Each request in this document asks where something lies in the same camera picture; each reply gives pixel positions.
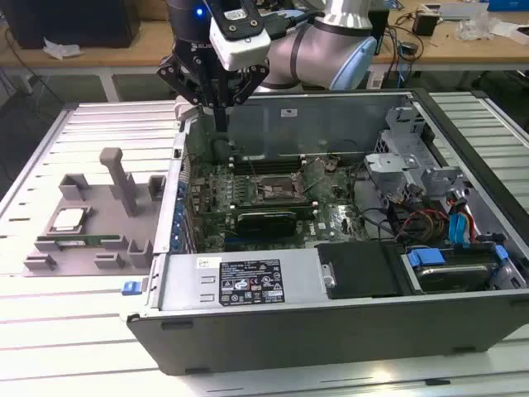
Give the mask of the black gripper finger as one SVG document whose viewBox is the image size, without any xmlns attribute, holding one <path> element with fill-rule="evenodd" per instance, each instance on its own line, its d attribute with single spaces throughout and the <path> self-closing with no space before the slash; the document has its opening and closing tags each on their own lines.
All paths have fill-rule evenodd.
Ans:
<svg viewBox="0 0 529 397">
<path fill-rule="evenodd" d="M 227 132 L 227 109 L 242 104 L 265 80 L 268 65 L 252 65 L 220 73 L 220 132 Z"/>
<path fill-rule="evenodd" d="M 193 55 L 188 65 L 176 55 L 168 55 L 162 59 L 156 73 L 189 103 L 212 110 L 216 131 L 221 131 L 221 108 L 201 55 Z"/>
</svg>

